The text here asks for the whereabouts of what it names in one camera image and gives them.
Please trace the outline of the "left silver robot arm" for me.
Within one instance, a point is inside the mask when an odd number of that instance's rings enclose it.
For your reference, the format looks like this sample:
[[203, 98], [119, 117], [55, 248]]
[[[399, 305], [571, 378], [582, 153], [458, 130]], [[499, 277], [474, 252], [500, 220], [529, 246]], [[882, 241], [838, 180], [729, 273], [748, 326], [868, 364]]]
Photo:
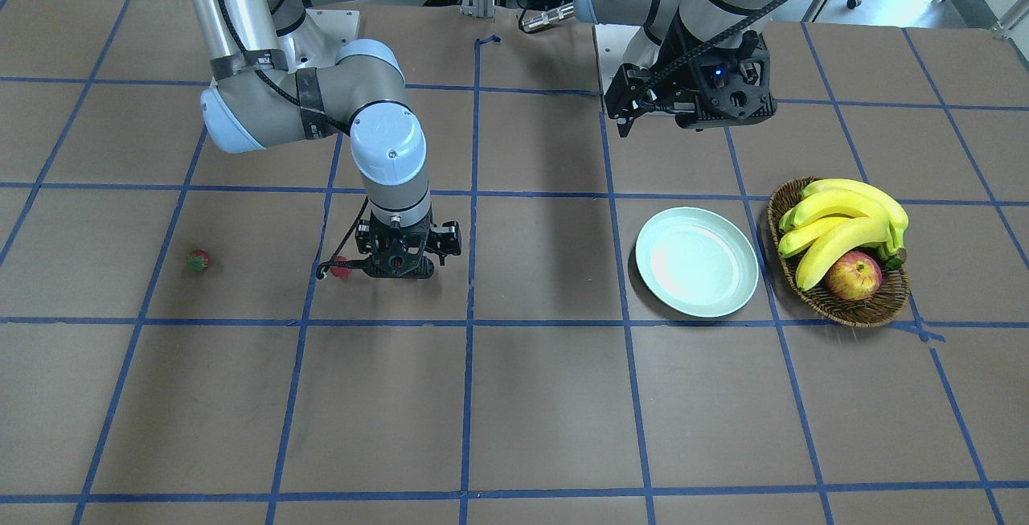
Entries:
[[576, 18], [636, 28], [603, 93], [628, 137], [658, 113], [681, 129], [758, 125], [777, 111], [769, 16], [790, 0], [572, 0]]

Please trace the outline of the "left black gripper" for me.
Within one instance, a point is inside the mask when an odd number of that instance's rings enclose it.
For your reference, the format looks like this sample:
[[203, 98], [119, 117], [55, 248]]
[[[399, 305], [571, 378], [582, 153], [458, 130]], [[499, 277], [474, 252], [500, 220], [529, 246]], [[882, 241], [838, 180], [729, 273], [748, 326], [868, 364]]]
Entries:
[[709, 129], [768, 121], [777, 111], [769, 91], [769, 49], [757, 31], [745, 31], [736, 48], [713, 47], [661, 79], [670, 66], [699, 41], [672, 34], [651, 68], [622, 64], [604, 93], [604, 111], [628, 137], [633, 122], [647, 113], [671, 115], [681, 129]]

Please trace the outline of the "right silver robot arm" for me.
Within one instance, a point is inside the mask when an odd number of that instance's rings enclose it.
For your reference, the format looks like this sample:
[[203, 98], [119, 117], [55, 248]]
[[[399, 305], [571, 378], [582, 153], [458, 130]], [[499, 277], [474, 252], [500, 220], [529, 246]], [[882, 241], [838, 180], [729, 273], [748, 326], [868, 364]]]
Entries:
[[367, 199], [350, 230], [359, 256], [320, 264], [318, 278], [430, 278], [434, 258], [461, 254], [460, 227], [433, 222], [426, 137], [396, 56], [327, 30], [319, 6], [332, 1], [192, 0], [211, 56], [203, 122], [228, 154], [344, 133]]

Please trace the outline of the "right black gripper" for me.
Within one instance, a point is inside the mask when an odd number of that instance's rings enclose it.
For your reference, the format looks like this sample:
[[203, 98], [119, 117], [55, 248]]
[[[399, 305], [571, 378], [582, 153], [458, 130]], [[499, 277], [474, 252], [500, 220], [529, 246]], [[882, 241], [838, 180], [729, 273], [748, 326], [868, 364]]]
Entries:
[[433, 254], [445, 262], [462, 253], [461, 227], [456, 221], [435, 225], [424, 218], [412, 226], [391, 226], [376, 218], [359, 221], [355, 239], [363, 258], [355, 268], [371, 278], [429, 279], [435, 273]]

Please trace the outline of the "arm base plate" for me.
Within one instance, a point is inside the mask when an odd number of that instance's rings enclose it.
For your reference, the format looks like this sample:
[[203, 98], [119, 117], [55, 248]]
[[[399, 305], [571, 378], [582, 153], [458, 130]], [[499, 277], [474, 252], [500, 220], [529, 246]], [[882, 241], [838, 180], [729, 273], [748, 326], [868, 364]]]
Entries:
[[358, 10], [306, 9], [304, 19], [277, 31], [288, 71], [334, 66], [339, 48], [361, 34], [362, 21]]
[[658, 58], [659, 42], [640, 26], [596, 24], [594, 40], [601, 94], [610, 87], [622, 64], [651, 68]]

